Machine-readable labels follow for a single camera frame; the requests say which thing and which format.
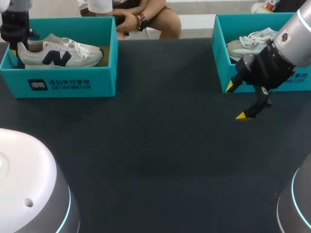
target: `teal shoebox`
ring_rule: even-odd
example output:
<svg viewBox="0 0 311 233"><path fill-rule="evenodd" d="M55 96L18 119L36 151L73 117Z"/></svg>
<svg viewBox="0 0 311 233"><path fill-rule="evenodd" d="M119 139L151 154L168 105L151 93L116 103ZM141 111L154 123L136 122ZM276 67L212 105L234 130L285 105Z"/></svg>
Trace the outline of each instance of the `teal shoebox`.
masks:
<svg viewBox="0 0 311 233"><path fill-rule="evenodd" d="M30 27L45 38L50 33L76 42L106 47L108 66L18 69L7 49L0 73L16 98L112 97L115 95L118 40L113 17L36 18Z"/></svg>
<svg viewBox="0 0 311 233"><path fill-rule="evenodd" d="M237 74L231 64L226 43L248 36L252 32L270 27L278 31L293 16L293 13L217 15L215 18L212 48L218 76L225 92L230 79ZM274 91L311 90L311 67L297 68L297 72ZM235 92L254 92L251 85L242 84Z"/></svg>

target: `new balance logo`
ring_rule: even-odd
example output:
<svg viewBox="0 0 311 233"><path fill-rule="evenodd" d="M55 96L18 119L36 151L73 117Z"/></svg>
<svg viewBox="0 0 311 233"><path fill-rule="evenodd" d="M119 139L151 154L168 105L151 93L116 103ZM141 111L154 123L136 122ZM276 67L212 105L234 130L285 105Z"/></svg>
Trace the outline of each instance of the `new balance logo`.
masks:
<svg viewBox="0 0 311 233"><path fill-rule="evenodd" d="M72 55L66 51L62 58L60 58L60 52L51 50L46 55L44 60L42 61L45 65L50 65L52 62L54 62L54 65L65 67L69 59L72 57Z"/></svg>

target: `hand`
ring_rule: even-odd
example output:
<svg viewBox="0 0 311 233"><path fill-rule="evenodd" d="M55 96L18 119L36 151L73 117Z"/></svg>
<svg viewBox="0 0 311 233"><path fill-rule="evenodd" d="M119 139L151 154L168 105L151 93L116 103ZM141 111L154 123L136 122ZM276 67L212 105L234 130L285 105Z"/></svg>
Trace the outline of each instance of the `hand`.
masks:
<svg viewBox="0 0 311 233"><path fill-rule="evenodd" d="M113 15L125 16L125 21L117 27L117 31L120 33L129 33L137 29L138 19L135 15L128 13L127 11L115 11Z"/></svg>

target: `box logo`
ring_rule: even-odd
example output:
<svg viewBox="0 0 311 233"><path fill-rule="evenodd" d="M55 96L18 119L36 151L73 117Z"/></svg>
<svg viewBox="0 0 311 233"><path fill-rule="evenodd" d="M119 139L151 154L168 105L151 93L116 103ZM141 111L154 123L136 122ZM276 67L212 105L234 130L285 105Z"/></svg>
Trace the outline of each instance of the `box logo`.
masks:
<svg viewBox="0 0 311 233"><path fill-rule="evenodd" d="M48 87L43 79L29 79L28 83L33 91L47 91Z"/></svg>

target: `black table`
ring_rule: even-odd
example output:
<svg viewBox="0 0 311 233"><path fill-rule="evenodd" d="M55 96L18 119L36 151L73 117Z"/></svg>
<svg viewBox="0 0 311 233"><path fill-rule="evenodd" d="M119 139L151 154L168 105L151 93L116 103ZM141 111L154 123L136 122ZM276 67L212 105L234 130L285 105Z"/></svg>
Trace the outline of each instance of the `black table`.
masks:
<svg viewBox="0 0 311 233"><path fill-rule="evenodd" d="M81 233L277 233L311 150L311 92L271 97L236 121L255 95L221 93L209 39L125 41L114 98L15 100L1 83L0 127L51 150Z"/></svg>

